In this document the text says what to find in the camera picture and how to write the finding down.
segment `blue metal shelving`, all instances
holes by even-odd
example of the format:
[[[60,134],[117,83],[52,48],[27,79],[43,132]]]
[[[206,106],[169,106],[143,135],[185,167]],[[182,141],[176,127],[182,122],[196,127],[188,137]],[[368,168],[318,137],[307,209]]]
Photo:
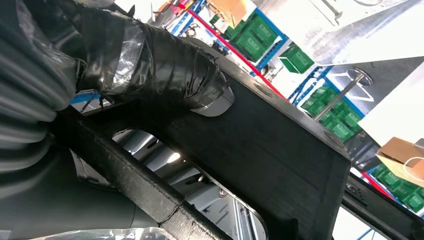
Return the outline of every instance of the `blue metal shelving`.
[[[190,6],[190,9],[193,10],[193,12],[195,12],[196,14],[198,14],[200,10],[202,9],[202,5],[205,2],[206,0],[200,0],[196,4],[193,4],[192,6]],[[178,29],[180,29],[181,25],[186,21],[187,18],[189,18],[188,22],[184,25],[184,27],[180,31],[178,31]],[[178,21],[178,23],[175,25],[175,27],[172,29],[171,34],[181,36],[183,33],[187,31],[187,29],[190,27],[190,24],[192,24],[193,20],[194,18],[188,12],[185,12],[184,15],[182,15],[181,19]]]
[[[290,101],[294,97],[292,104],[297,106],[314,89],[319,80],[326,78],[326,75],[332,68],[333,66],[316,67],[288,97],[288,100]],[[305,85],[312,79],[315,79],[314,82],[304,92],[302,92]]]
[[[277,54],[277,52],[283,47],[289,38],[280,29],[278,29],[278,27],[275,26],[274,23],[261,10],[259,10],[259,8],[256,8],[254,12],[274,31],[274,33],[276,33],[281,38],[281,40],[276,42],[256,64],[256,69],[260,71],[270,62],[270,60]]]
[[[198,1],[195,5],[191,6],[190,8],[191,8],[191,10],[193,10],[193,12],[195,12],[196,14],[199,14],[199,13],[200,13],[200,11],[202,10],[202,5],[203,5],[204,3],[206,3],[206,0],[200,0],[200,1]],[[185,32],[187,31],[187,29],[188,29],[188,28],[190,27],[190,25],[192,24],[193,20],[194,20],[194,17],[193,17],[193,16],[190,16],[190,19],[188,20],[188,22],[184,25],[184,27],[181,29],[181,31],[179,31],[179,33],[178,33],[178,37],[181,37],[181,35],[183,35],[183,33],[185,33]]]
[[[198,3],[194,4],[193,6],[191,6],[190,8],[193,10],[193,12],[195,12],[196,14],[198,14],[200,12],[200,10],[202,9],[202,5],[205,3],[205,0],[201,0]],[[281,38],[281,40],[279,40],[278,42],[276,42],[260,59],[260,61],[255,65],[256,69],[258,71],[262,70],[268,63],[269,61],[277,54],[277,52],[281,49],[281,47],[283,47],[283,45],[289,40],[289,38],[283,33],[281,32],[281,30],[279,30],[272,22],[269,18],[267,18],[267,16],[265,16],[265,14],[259,10],[258,8],[256,8],[254,10],[254,12],[264,20],[264,22]],[[192,24],[194,18],[192,16],[189,15],[188,12],[184,13],[184,15],[181,17],[181,19],[178,21],[178,23],[176,24],[176,26],[172,29],[171,33],[173,35],[176,36],[181,36]],[[184,25],[183,28],[180,29],[181,25],[186,22],[186,24]]]

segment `warehouse shelf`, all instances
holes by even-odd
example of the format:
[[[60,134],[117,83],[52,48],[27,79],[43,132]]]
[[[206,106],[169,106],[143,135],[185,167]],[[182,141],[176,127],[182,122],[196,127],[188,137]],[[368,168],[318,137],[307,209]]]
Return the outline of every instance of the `warehouse shelf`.
[[[199,14],[200,10],[202,9],[202,5],[205,2],[206,2],[205,0],[201,0],[198,3],[194,4],[193,6],[191,6],[190,9],[194,13]],[[261,71],[271,61],[271,59],[276,56],[278,51],[289,40],[289,38],[284,33],[282,33],[269,20],[269,18],[267,18],[267,16],[265,16],[265,14],[262,11],[260,11],[258,8],[256,8],[253,12],[255,14],[257,14],[257,16],[259,16],[274,31],[274,33],[276,33],[277,36],[279,37],[279,39],[276,42],[274,42],[269,49],[267,49],[265,51],[265,53],[262,55],[262,57],[259,59],[259,61],[256,64],[254,64],[256,70]],[[178,20],[178,23],[172,29],[171,33],[173,35],[176,35],[176,36],[181,36],[188,29],[188,27],[192,24],[193,20],[194,20],[194,17],[190,16],[189,12],[184,13],[184,15]],[[227,42],[227,44],[225,44],[221,41],[218,41],[218,42],[219,42],[220,45],[222,45],[225,48],[227,48],[226,45],[229,44],[228,42]],[[256,75],[254,73],[254,71],[251,71],[250,74],[252,76]]]
[[[190,6],[190,9],[198,14],[202,10],[202,5],[206,3],[206,0],[199,0],[197,3]],[[189,14],[189,12],[185,12],[179,19],[178,23],[173,27],[171,34],[180,37],[183,33],[187,31],[190,25],[193,23],[194,17]]]

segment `clear plastic wrap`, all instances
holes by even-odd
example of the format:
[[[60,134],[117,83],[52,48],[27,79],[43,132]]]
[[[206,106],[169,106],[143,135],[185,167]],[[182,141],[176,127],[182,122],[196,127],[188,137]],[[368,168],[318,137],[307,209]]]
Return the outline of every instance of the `clear plastic wrap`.
[[[162,228],[77,230],[34,238],[33,240],[175,240]]]
[[[143,40],[143,32],[140,31],[140,28],[132,21],[126,22],[122,48],[110,88],[110,94],[123,92],[128,86],[126,83],[131,82],[131,77],[136,70],[136,64],[139,60]]]
[[[86,8],[82,35],[87,70],[80,90],[198,109],[229,87],[212,56],[164,29]]]
[[[40,60],[49,66],[49,71],[55,75],[54,79],[66,91],[67,101],[70,102],[75,95],[77,81],[76,61],[72,57],[57,50],[49,42],[22,0],[16,1],[16,12],[19,27],[23,35],[32,46],[33,51],[37,53]]]

